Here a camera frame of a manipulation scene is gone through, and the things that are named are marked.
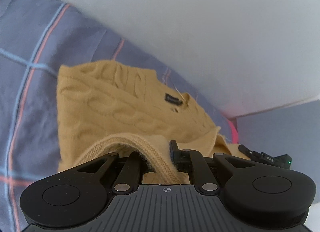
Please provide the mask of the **mustard cable-knit sweater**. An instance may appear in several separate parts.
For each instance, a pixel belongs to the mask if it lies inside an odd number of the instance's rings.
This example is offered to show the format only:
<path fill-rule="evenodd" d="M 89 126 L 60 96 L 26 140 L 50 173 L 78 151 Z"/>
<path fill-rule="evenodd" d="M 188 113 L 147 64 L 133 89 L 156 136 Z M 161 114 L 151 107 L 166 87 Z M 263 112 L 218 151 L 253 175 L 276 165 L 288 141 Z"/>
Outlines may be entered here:
<path fill-rule="evenodd" d="M 151 168 L 144 183 L 187 184 L 188 175 L 171 160 L 171 140 L 205 157 L 244 157 L 188 93 L 164 85 L 151 69 L 115 61 L 62 66 L 56 98 L 59 171 L 110 152 L 127 157 L 136 151 Z"/>

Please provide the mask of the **blue plaid bed sheet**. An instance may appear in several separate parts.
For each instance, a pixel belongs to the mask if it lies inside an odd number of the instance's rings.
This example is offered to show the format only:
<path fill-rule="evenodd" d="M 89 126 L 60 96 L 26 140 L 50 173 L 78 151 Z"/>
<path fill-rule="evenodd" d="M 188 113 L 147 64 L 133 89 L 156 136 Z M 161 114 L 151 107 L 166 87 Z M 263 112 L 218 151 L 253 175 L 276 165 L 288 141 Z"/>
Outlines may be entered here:
<path fill-rule="evenodd" d="M 1 0 L 1 231 L 26 227 L 20 195 L 56 173 L 61 65 L 115 58 L 189 93 L 230 142 L 227 119 L 178 73 L 60 0 Z"/>

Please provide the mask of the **pink object by bed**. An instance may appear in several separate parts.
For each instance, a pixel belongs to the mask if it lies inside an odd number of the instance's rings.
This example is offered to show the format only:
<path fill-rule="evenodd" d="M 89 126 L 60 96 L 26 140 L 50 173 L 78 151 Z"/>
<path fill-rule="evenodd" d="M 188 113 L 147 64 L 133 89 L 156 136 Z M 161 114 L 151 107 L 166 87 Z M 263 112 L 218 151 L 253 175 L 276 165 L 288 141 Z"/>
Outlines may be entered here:
<path fill-rule="evenodd" d="M 230 120 L 227 120 L 227 123 L 229 125 L 229 129 L 230 129 L 230 133 L 231 133 L 230 142 L 233 144 L 237 144 L 239 142 L 238 131 L 237 131 L 235 125 Z"/>

